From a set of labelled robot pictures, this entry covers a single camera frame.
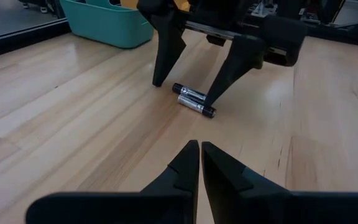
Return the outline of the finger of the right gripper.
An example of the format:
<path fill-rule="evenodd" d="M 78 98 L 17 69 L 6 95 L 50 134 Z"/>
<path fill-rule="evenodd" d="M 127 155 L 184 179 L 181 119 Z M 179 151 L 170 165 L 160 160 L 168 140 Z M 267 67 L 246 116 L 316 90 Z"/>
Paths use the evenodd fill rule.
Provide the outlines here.
<path fill-rule="evenodd" d="M 151 22 L 158 33 L 158 50 L 152 84 L 160 87 L 186 47 L 182 39 L 185 28 L 183 21 L 173 16 L 152 15 Z"/>
<path fill-rule="evenodd" d="M 232 40 L 229 53 L 211 85 L 205 105 L 212 105 L 236 80 L 256 68 L 261 69 L 265 41 L 250 35 L 238 35 Z"/>

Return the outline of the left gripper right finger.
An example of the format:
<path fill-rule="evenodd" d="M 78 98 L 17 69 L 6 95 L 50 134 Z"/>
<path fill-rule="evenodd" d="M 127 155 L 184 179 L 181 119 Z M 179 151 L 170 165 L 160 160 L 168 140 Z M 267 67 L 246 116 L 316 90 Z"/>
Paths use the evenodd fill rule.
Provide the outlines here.
<path fill-rule="evenodd" d="M 288 190 L 211 142 L 201 157 L 215 223 L 358 223 L 358 192 Z"/>

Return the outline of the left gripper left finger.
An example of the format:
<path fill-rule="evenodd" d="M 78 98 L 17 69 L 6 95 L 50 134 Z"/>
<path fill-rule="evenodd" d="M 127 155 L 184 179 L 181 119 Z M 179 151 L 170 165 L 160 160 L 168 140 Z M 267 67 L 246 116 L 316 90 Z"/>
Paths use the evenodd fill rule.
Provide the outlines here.
<path fill-rule="evenodd" d="M 26 223 L 195 223 L 200 148 L 190 140 L 139 192 L 56 192 L 35 200 Z"/>

